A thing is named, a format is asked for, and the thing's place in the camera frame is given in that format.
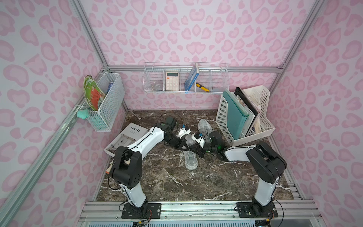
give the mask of white wire basket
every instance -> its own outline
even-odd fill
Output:
[[[251,128],[247,132],[246,136],[241,134],[239,139],[234,140],[227,128],[228,103],[227,103],[226,99],[223,96],[221,96],[221,100],[220,100],[218,112],[217,112],[217,117],[216,117],[216,122],[217,122],[218,127],[221,129],[224,136],[226,137],[229,145],[231,145],[231,146],[239,146],[239,145],[242,145],[245,143],[255,141],[257,139],[267,137],[267,136],[271,135],[273,133],[273,131],[275,130],[275,126],[273,126],[266,117],[267,105],[268,105],[269,99],[270,99],[270,91],[263,85],[256,86],[253,88],[247,88],[247,89],[244,89],[244,91],[246,91],[246,93],[249,96],[252,96],[253,100],[258,99],[260,97],[260,106],[261,106],[260,123],[261,123],[261,128],[263,131],[256,134],[253,131],[253,129]]]
[[[97,85],[106,94],[109,83],[114,84],[107,93],[98,111],[88,111],[90,116],[87,120],[95,131],[111,131],[123,97],[125,96],[120,74],[104,73],[97,82]]]
[[[190,62],[149,62],[145,65],[143,73],[144,90],[148,93],[213,93],[222,94],[224,90],[229,89],[229,74],[228,64],[218,63],[213,66],[213,63],[209,63],[212,66],[203,66],[206,63],[199,63],[199,75],[196,79],[196,83],[203,85],[209,90],[206,92],[197,87],[194,83],[191,89],[186,92],[184,83],[187,80],[190,71],[192,70],[194,63]],[[179,73],[179,91],[167,91],[166,85],[166,73]],[[162,90],[154,90],[155,84],[162,84]]]

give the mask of marble surface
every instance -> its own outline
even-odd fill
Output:
[[[222,134],[215,122],[217,110],[129,111],[123,128],[129,123],[135,123],[149,129],[166,112],[175,114],[163,115],[160,121],[164,121],[168,115],[179,119],[180,115],[183,123],[194,133],[198,130],[199,120],[203,118]],[[119,190],[109,188],[107,178],[108,174],[105,175],[96,201],[126,200]],[[225,163],[210,154],[204,158],[198,157],[197,169],[188,170],[183,153],[160,142],[143,160],[140,182],[149,201],[250,200],[256,192],[258,176],[249,162]],[[113,188],[118,187],[112,178],[110,184]],[[281,177],[280,184],[274,193],[276,199],[293,199],[284,177]]]

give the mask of book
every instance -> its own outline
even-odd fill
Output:
[[[184,83],[184,89],[186,92],[188,92],[192,87],[192,85],[195,83],[198,75],[199,75],[199,67],[198,63],[195,63],[195,65],[193,66],[192,70],[189,73],[189,76],[187,77]]]
[[[83,80],[83,92],[87,105],[89,105],[92,110],[98,111],[106,94],[98,87],[91,75],[86,76]]]
[[[245,124],[243,125],[242,128],[242,135],[240,135],[240,137],[245,137],[247,135],[248,129],[250,127],[250,125],[252,124],[252,121],[255,119],[255,116],[253,114],[253,112],[246,106],[246,104],[242,101],[241,97],[239,95],[237,95],[237,97],[239,97],[240,99],[238,99],[238,101],[240,102],[241,105],[243,105],[244,107],[246,107],[247,111],[249,112],[249,115],[246,119]]]
[[[246,94],[246,92],[242,91],[239,87],[236,88],[234,94],[239,96],[242,101],[245,103],[246,108],[248,108],[253,114],[254,118],[251,122],[246,125],[246,129],[244,130],[246,133],[250,131],[250,129],[254,126],[256,119],[260,116],[261,109],[258,108],[254,102],[250,99],[250,97]]]
[[[135,140],[138,140],[143,135],[145,135],[147,131],[148,129],[145,129],[144,127],[141,127],[134,123],[130,123],[121,133]]]
[[[234,94],[225,90],[222,95],[227,101],[227,129],[233,139],[237,140],[249,114],[238,101],[235,103]]]

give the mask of metal track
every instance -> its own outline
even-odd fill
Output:
[[[277,146],[277,143],[276,143],[276,140],[275,140],[274,136],[270,135],[267,138],[268,138],[268,140],[270,142],[270,145],[271,145],[272,149],[274,149],[279,155],[281,155],[283,157],[280,149]],[[287,184],[290,187],[290,190],[291,190],[291,192],[293,194],[294,199],[297,199],[297,200],[307,199],[305,194],[302,192],[302,190],[301,190],[301,188],[300,188],[300,186],[299,186],[296,178],[294,177],[294,174],[293,174],[293,172],[292,172],[292,170],[290,169],[289,166],[284,171],[284,177],[286,179]]]
[[[274,81],[272,82],[272,84],[269,88],[270,95],[273,94],[277,85],[283,78],[284,73],[288,69],[295,54],[297,53],[297,51],[300,48],[301,44],[303,43],[304,39],[307,37],[307,35],[310,31],[310,28],[314,25],[315,21],[317,20],[319,13],[320,13],[322,7],[324,6],[325,2],[326,2],[326,0],[315,0],[315,2],[313,3],[313,5],[309,11],[309,14],[307,15],[303,25],[301,26],[300,31],[297,34],[296,39],[294,40],[292,46],[290,47],[283,65],[281,66],[281,68],[283,68],[283,71],[274,79]]]
[[[234,207],[238,201],[167,201],[154,202],[162,204],[161,218],[158,221],[203,221],[203,220],[250,220],[239,218]],[[284,209],[284,219],[321,219],[320,212],[313,200],[279,200]],[[87,202],[79,222],[114,222],[121,221],[119,205],[121,202]],[[276,202],[279,217],[282,208]]]
[[[86,12],[83,9],[81,2],[79,0],[71,0],[70,2],[72,3],[72,6],[74,8],[76,15],[78,16],[78,19],[82,23],[82,27],[83,27],[88,39],[90,40],[91,45],[94,49],[94,52],[95,52],[96,56],[98,57],[100,63],[102,64],[103,67],[108,68],[109,64],[105,58],[105,55],[102,52],[101,46],[99,45],[99,43],[96,39],[96,36],[87,19]]]
[[[105,72],[105,68],[100,71],[95,80],[100,79],[100,75]],[[58,151],[63,141],[69,134],[77,121],[77,111],[81,109],[85,102],[82,96],[73,107],[68,116],[64,119],[59,129],[54,133],[48,144],[43,148],[38,158],[27,170],[17,187],[10,193],[4,205],[0,208],[0,226],[6,227],[13,220],[34,185],[38,182],[44,170],[48,167],[55,153]]]
[[[154,66],[154,68],[164,69],[165,66]],[[172,66],[168,65],[168,68],[187,68],[187,66]],[[212,69],[212,68],[220,68],[218,66],[199,66],[200,70],[204,68]],[[143,72],[145,69],[144,65],[110,65],[109,69],[111,72]],[[229,72],[252,72],[252,73],[281,73],[283,69],[278,68],[277,66],[228,66]]]
[[[113,222],[86,222],[80,225],[81,227],[130,227],[130,221],[113,221]],[[163,222],[153,220],[150,221],[148,227],[256,227],[254,220],[235,220],[235,221],[172,221]]]

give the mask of pink leopard print wall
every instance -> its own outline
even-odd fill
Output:
[[[274,137],[331,227],[363,222],[363,2],[330,0],[270,99]]]
[[[142,72],[121,73],[126,91],[125,104],[131,110],[144,109],[217,109],[221,95],[217,94],[152,94],[143,90]],[[230,73],[229,89],[258,85],[269,87],[275,73]]]
[[[79,119],[53,157],[10,227],[75,226],[92,201],[109,156],[103,151],[121,130],[120,108],[111,132],[98,133]]]
[[[0,206],[101,66],[67,0],[0,2]]]
[[[314,0],[82,0],[109,64],[281,65]]]

